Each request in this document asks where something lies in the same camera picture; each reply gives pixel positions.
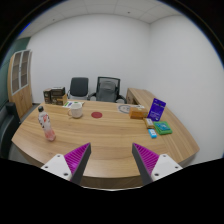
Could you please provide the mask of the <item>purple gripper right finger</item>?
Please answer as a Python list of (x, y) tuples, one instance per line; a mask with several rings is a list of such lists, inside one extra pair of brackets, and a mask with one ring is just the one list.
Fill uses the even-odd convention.
[(147, 185), (182, 169), (167, 154), (158, 155), (137, 143), (132, 144), (132, 154), (139, 169), (143, 185)]

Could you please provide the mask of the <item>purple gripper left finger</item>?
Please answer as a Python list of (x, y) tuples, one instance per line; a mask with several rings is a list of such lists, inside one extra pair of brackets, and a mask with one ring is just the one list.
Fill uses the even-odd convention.
[(56, 154), (42, 166), (42, 169), (79, 185), (90, 154), (91, 144), (87, 143), (65, 155)]

